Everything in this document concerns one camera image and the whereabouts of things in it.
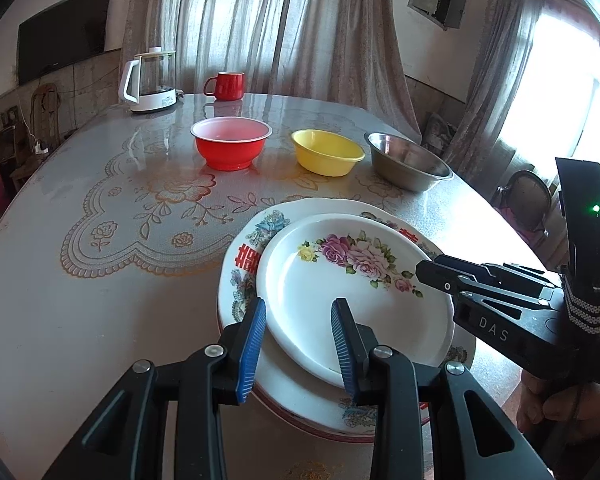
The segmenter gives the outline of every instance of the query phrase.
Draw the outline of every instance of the screw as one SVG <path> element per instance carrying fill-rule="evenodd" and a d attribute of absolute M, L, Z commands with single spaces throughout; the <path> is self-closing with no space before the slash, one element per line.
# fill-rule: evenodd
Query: screw
<path fill-rule="evenodd" d="M 209 345 L 205 348 L 207 357 L 220 357 L 222 354 L 224 354 L 224 348 L 221 345 Z"/>
<path fill-rule="evenodd" d="M 388 346 L 380 345 L 374 348 L 374 355 L 381 359 L 387 359 L 394 354 L 394 351 L 391 350 Z"/>
<path fill-rule="evenodd" d="M 136 361 L 134 363 L 131 369 L 136 374 L 144 374 L 145 372 L 148 372 L 151 369 L 151 363 L 146 359 L 140 359 L 139 361 Z"/>
<path fill-rule="evenodd" d="M 449 361 L 446 364 L 446 371 L 451 375 L 461 375 L 464 373 L 464 365 L 458 361 Z"/>

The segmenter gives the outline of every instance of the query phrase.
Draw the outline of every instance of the floral plate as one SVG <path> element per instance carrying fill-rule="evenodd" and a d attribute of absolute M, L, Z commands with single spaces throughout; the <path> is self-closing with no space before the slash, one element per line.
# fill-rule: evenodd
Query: floral plate
<path fill-rule="evenodd" d="M 305 198 L 261 211 L 238 233 L 222 262 L 218 287 L 218 323 L 221 330 L 242 320 L 244 309 L 256 295 L 255 277 L 262 251 L 283 228 L 308 216 L 344 213 L 375 220 L 413 241 L 427 256 L 441 253 L 432 242 L 406 222 L 355 200 Z M 470 367 L 475 337 L 455 327 L 445 360 Z M 373 442 L 376 412 L 373 407 L 352 406 L 344 391 L 299 367 L 267 331 L 262 341 L 256 383 L 258 399 L 289 424 L 308 433 L 340 442 Z"/>
<path fill-rule="evenodd" d="M 276 342 L 309 373 L 343 388 L 331 303 L 412 361 L 438 366 L 454 334 L 451 297 L 422 285 L 429 257 L 391 227 L 362 216 L 322 214 L 282 229 L 262 253 L 256 290 Z"/>

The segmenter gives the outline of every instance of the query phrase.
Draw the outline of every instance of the stainless steel bowl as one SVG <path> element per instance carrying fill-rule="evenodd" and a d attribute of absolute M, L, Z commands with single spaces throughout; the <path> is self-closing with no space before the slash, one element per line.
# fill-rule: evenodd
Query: stainless steel bowl
<path fill-rule="evenodd" d="M 396 186 L 422 192 L 454 176 L 440 158 L 405 137 L 375 132 L 365 140 L 376 173 Z"/>

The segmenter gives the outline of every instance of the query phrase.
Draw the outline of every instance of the red mug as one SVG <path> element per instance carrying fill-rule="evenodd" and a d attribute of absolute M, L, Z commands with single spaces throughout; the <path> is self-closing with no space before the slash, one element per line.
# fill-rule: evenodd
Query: red mug
<path fill-rule="evenodd" d="M 206 87 L 216 80 L 216 88 L 213 92 L 207 92 Z M 206 80 L 202 90 L 206 96 L 215 96 L 219 101 L 237 101 L 244 96 L 244 73 L 243 72 L 219 72 L 216 77 Z"/>

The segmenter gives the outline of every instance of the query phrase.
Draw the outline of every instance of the kettle handle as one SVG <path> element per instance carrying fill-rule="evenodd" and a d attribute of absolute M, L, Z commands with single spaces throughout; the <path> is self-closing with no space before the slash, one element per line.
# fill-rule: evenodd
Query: kettle handle
<path fill-rule="evenodd" d="M 139 59 L 132 59 L 131 61 L 126 62 L 125 69 L 122 73 L 122 78 L 120 79 L 120 88 L 118 88 L 118 96 L 123 101 L 129 101 L 130 103 L 138 102 L 138 98 L 127 93 L 126 88 L 129 86 L 129 80 L 131 79 L 131 72 L 133 67 L 139 64 Z"/>

